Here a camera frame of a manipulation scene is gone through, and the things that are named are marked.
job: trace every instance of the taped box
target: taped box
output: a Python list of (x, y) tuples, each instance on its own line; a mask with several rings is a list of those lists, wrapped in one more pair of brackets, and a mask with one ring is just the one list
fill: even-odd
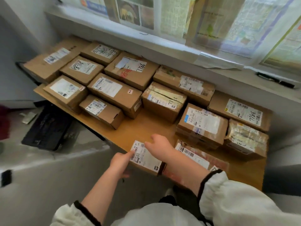
[(88, 86), (99, 72), (104, 69), (103, 65), (77, 56), (74, 60), (60, 69), (60, 71), (75, 81)]
[(228, 123), (227, 119), (188, 103), (176, 133), (193, 143), (217, 149), (224, 144)]
[(88, 95), (88, 89), (85, 86), (64, 75), (58, 77), (43, 89), (55, 97), (61, 105), (76, 113), (82, 111), (79, 104)]
[(244, 159), (267, 157), (269, 136), (238, 121), (230, 119), (224, 145), (229, 152)]
[(88, 95), (79, 106), (96, 119), (114, 129), (118, 129), (124, 119), (124, 114), (121, 109), (91, 94)]
[(94, 95), (122, 109), (124, 114), (132, 119), (136, 118), (142, 109), (141, 91), (103, 73), (92, 80), (88, 89)]
[(177, 119), (186, 99), (186, 95), (155, 82), (152, 82), (142, 94), (146, 110), (172, 123)]
[(145, 148), (144, 143), (135, 140), (131, 151), (135, 152), (133, 157), (130, 159), (131, 162), (146, 172), (158, 175), (162, 161), (152, 156), (151, 153)]
[(120, 54), (120, 51), (94, 41), (82, 49), (80, 53), (81, 56), (89, 60), (107, 66)]
[(209, 105), (215, 91), (214, 84), (166, 66), (156, 71), (153, 80), (187, 95), (189, 102), (202, 106)]
[(104, 72), (131, 87), (145, 91), (158, 67), (159, 64), (123, 51)]
[(228, 119), (234, 119), (262, 132), (270, 129), (273, 112), (229, 94), (215, 91), (208, 110)]
[(38, 81), (48, 84), (59, 75), (59, 69), (80, 54), (81, 49), (91, 42), (76, 36), (68, 37), (55, 45), (49, 52), (38, 55), (24, 64)]
[[(193, 161), (200, 164), (202, 167), (209, 171), (215, 171), (218, 169), (222, 169), (226, 173), (229, 170), (229, 163), (224, 162), (223, 160), (220, 160), (216, 157), (213, 157), (205, 152), (203, 152), (201, 149), (193, 148), (192, 146), (188, 145), (187, 143), (183, 142), (182, 140), (178, 140), (176, 147), (176, 150), (182, 152), (185, 156), (189, 157)], [(170, 165), (166, 164), (162, 175), (170, 178), (177, 184), (187, 187), (185, 184), (185, 178), (181, 178), (178, 175), (175, 175), (173, 173), (173, 169)]]

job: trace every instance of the wooden shelf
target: wooden shelf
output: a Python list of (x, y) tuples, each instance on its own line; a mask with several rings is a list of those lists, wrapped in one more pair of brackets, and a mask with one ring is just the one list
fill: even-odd
[[(190, 143), (188, 139), (175, 135), (177, 122), (170, 124), (145, 109), (142, 109), (134, 120), (126, 117), (118, 130), (114, 130), (85, 112), (76, 114), (60, 105), (53, 96), (43, 90), (44, 86), (41, 84), (34, 91), (127, 152), (131, 150), (135, 140), (150, 142), (150, 136), (153, 133), (166, 136), (173, 146), (178, 139)], [(229, 162), (230, 168), (227, 173), (229, 179), (249, 184), (261, 190), (266, 163), (265, 159), (243, 162), (219, 149), (210, 151), (200, 146), (196, 147), (212, 156)]]

